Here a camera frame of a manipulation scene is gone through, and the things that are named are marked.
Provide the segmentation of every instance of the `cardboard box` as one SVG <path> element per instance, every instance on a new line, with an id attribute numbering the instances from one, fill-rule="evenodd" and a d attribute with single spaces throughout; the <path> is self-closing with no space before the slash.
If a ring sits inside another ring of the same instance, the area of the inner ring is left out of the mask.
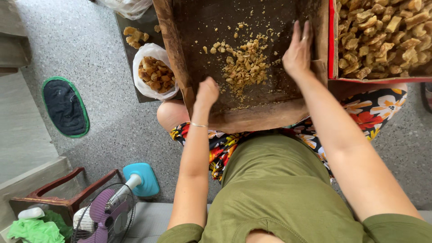
<path id="1" fill-rule="evenodd" d="M 314 45 L 313 57 L 315 61 L 312 62 L 312 69 L 319 80 L 324 85 L 327 85 L 329 10 L 327 0 L 284 2 L 282 6 L 284 11 L 289 11 L 288 13 L 281 10 L 280 3 L 261 2 L 260 0 L 239 0 L 237 3 L 224 0 L 173 0 L 172 2 L 170 0 L 154 0 L 153 2 L 171 67 L 183 94 L 183 100 L 190 117 L 192 117 L 199 82 L 203 81 L 206 76 L 212 76 L 222 85 L 225 82 L 222 78 L 221 65 L 223 61 L 216 62 L 216 59 L 221 54 L 213 55 L 208 53 L 206 55 L 203 53 L 202 47 L 207 46 L 210 49 L 213 43 L 217 41 L 216 37 L 221 37 L 218 41 L 226 39 L 227 44 L 234 47 L 239 46 L 241 38 L 234 39 L 232 36 L 237 22 L 248 22 L 249 12 L 251 12 L 252 7 L 255 11 L 254 15 L 261 16 L 264 13 L 261 13 L 262 10 L 258 10 L 260 8 L 257 6 L 265 6 L 265 12 L 268 14 L 266 15 L 266 21 L 272 20 L 274 25 L 282 22 L 278 20 L 279 17 L 291 18 L 285 19 L 280 37 L 273 37 L 275 38 L 274 43 L 269 43 L 271 46 L 269 52 L 277 51 L 279 53 L 278 57 L 272 54 L 268 55 L 270 62 L 272 59 L 282 58 L 282 55 L 289 47 L 293 20 L 296 15 L 298 15 L 301 22 L 307 19 L 312 22 L 316 39 L 324 40 L 317 41 Z M 245 6 L 244 12 L 236 12 L 238 8 L 235 7 L 235 4 Z M 305 16 L 305 13 L 302 12 L 307 10 L 312 10 L 308 11 L 309 16 Z M 258 32 L 265 33 L 265 29 L 271 28 L 265 26 L 266 24 L 256 27 L 256 20 L 252 18 L 249 20 L 249 24 L 254 23 L 254 35 L 258 34 Z M 232 26 L 232 30 L 227 28 L 228 25 Z M 267 74 L 272 74 L 274 77 L 277 75 L 287 76 L 281 65 L 278 68 L 271 67 L 270 69 L 270 73 Z M 276 82 L 281 82 L 279 83 L 280 87 L 291 89 L 290 91 L 296 88 L 292 80 L 277 79 Z M 226 89 L 227 92 L 221 94 L 218 102 L 213 106 L 209 118 L 209 128 L 226 133 L 267 130 L 292 125 L 308 115 L 306 103 L 299 92 L 292 93 L 294 95 L 270 93 L 267 91 L 271 88 L 269 85 L 253 86 L 250 86 L 251 92 L 248 95 L 253 97 L 254 100 L 249 101 L 252 105 L 247 109 L 233 109 L 238 104 L 236 103 L 238 101 L 233 99 L 229 94 L 229 89 Z M 259 102 L 266 105 L 253 105 L 253 103 L 258 104 Z"/>
<path id="2" fill-rule="evenodd" d="M 343 80 L 356 83 L 413 83 L 413 82 L 429 82 L 432 77 L 392 77 L 386 79 L 347 79 L 339 78 L 339 57 L 338 57 L 338 40 L 337 40 L 337 27 L 338 17 L 336 13 L 337 0 L 329 0 L 330 17 L 329 17 L 329 55 L 328 55 L 328 78 L 332 80 Z"/>

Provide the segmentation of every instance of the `silver bracelet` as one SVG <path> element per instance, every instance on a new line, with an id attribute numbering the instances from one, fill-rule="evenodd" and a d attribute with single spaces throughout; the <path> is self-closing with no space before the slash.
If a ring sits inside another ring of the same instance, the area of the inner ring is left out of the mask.
<path id="1" fill-rule="evenodd" d="M 194 126 L 196 126 L 196 127 L 200 127 L 200 128 L 204 128 L 204 127 L 208 127 L 208 126 L 209 126 L 208 123 L 207 123 L 207 125 L 198 125 L 198 124 L 193 123 L 193 122 L 191 122 L 191 125 L 194 125 Z"/>

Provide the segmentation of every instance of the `green plastic bag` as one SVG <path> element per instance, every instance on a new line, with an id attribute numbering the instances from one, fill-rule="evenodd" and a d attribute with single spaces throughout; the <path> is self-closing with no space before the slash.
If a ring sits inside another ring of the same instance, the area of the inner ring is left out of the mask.
<path id="1" fill-rule="evenodd" d="M 55 213 L 52 210 L 45 210 L 44 213 L 45 216 L 39 218 L 40 220 L 43 220 L 45 223 L 54 222 L 57 225 L 60 234 L 63 235 L 65 239 L 69 239 L 72 236 L 73 227 L 67 226 L 60 214 Z"/>
<path id="2" fill-rule="evenodd" d="M 31 243 L 64 243 L 54 222 L 44 222 L 39 219 L 19 219 L 14 221 L 7 233 L 7 238 L 22 237 Z"/>

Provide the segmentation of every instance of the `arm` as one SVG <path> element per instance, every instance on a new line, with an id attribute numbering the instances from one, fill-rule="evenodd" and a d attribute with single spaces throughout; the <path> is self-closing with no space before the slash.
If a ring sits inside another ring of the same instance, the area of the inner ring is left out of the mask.
<path id="1" fill-rule="evenodd" d="M 207 125 L 212 105 L 219 96 L 219 86 L 208 77 L 200 83 L 191 121 Z M 180 160 L 174 205 L 168 229 L 180 224 L 207 222 L 209 191 L 209 135 L 208 127 L 190 125 Z"/>
<path id="2" fill-rule="evenodd" d="M 300 40 L 295 23 L 283 64 L 302 91 L 329 166 L 358 219 L 386 213 L 422 219 L 358 125 L 310 71 L 309 32 L 307 22 Z"/>

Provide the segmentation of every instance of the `green trim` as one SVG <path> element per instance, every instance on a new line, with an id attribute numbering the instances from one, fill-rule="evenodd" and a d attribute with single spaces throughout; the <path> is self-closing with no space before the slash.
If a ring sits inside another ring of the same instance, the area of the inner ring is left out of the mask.
<path id="1" fill-rule="evenodd" d="M 55 128 L 57 129 L 57 131 L 59 131 L 62 135 L 66 136 L 66 137 L 82 137 L 82 136 L 86 135 L 86 134 L 89 132 L 89 130 L 90 130 L 90 121 L 89 121 L 89 116 L 87 115 L 86 107 L 84 106 L 83 99 L 82 99 L 81 96 L 79 95 L 79 92 L 78 92 L 78 90 L 76 89 L 75 85 L 74 85 L 73 83 L 71 83 L 69 80 L 67 80 L 66 78 L 64 78 L 64 77 L 60 77 L 60 76 L 54 76 L 54 77 L 50 77 L 50 78 L 48 78 L 47 80 L 44 81 L 44 84 L 42 85 L 42 100 L 44 101 L 45 109 L 46 109 L 47 112 L 48 112 L 48 107 L 47 107 L 47 104 L 45 103 L 44 88 L 45 88 L 45 85 L 46 85 L 49 81 L 51 81 L 51 80 L 63 80 L 63 81 L 66 81 L 66 82 L 67 82 L 67 83 L 72 87 L 73 92 L 76 94 L 76 96 L 77 96 L 77 98 L 78 98 L 78 100 L 79 100 L 79 104 L 81 105 L 81 109 L 83 110 L 84 120 L 85 120 L 85 122 L 86 122 L 86 130 L 85 130 L 83 133 L 78 134 L 78 135 L 66 135 L 66 134 L 62 133 L 62 132 L 57 128 L 57 126 L 54 125 Z M 48 113 L 48 116 L 50 117 L 51 122 L 54 124 L 54 122 L 52 121 L 52 118 L 51 118 L 51 116 L 49 115 L 49 113 Z"/>

